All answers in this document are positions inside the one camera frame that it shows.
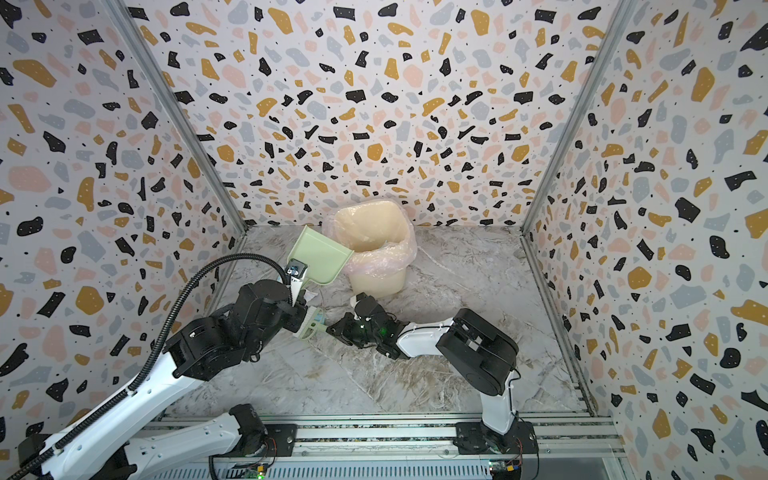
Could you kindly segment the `green dustpan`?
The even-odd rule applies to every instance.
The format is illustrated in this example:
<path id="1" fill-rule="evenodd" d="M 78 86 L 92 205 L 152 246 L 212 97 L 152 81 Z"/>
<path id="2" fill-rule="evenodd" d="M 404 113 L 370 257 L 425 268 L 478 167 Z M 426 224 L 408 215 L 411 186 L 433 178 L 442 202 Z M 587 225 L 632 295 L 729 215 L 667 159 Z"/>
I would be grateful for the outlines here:
<path id="1" fill-rule="evenodd" d="M 307 265 L 304 283 L 328 285 L 337 279 L 352 254 L 351 249 L 305 226 L 287 256 L 287 263 L 297 259 Z"/>

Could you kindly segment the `green hand brush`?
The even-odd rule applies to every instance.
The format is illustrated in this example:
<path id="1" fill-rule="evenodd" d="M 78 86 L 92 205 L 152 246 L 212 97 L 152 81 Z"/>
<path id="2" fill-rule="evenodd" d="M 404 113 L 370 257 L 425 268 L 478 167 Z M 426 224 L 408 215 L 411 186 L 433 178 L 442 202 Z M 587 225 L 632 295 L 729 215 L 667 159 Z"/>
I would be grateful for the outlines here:
<path id="1" fill-rule="evenodd" d="M 295 336 L 301 340 L 308 340 L 312 338 L 316 333 L 324 331 L 326 329 L 325 314 L 322 309 L 310 306 L 304 317 L 304 320 L 295 333 Z"/>

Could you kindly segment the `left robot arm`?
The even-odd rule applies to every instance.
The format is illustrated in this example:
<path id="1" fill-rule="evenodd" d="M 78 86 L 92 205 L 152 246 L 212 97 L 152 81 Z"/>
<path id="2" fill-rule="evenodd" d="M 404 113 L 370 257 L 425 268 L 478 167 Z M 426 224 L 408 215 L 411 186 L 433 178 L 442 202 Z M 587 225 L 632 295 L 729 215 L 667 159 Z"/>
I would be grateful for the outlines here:
<path id="1" fill-rule="evenodd" d="M 211 421 L 155 437 L 138 432 L 166 407 L 244 362 L 257 362 L 282 329 L 308 319 L 299 280 L 259 280 L 236 301 L 189 322 L 159 343 L 142 370 L 121 390 L 70 427 L 34 434 L 18 447 L 14 478 L 141 479 L 198 456 L 251 455 L 269 447 L 268 429 L 249 404 Z"/>

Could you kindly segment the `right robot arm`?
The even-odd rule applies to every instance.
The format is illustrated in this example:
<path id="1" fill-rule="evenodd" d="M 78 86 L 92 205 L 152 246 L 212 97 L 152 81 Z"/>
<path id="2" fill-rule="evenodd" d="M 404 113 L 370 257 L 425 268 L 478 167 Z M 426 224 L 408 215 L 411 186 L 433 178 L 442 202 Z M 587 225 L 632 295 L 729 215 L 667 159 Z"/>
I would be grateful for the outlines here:
<path id="1" fill-rule="evenodd" d="M 348 346 L 373 348 L 391 360 L 438 356 L 445 359 L 480 395 L 481 420 L 456 425 L 454 445 L 461 454 L 535 454 L 534 427 L 513 405 L 519 379 L 519 347 L 508 335 L 469 308 L 434 323 L 398 320 L 365 293 L 352 299 L 353 310 L 326 327 Z"/>

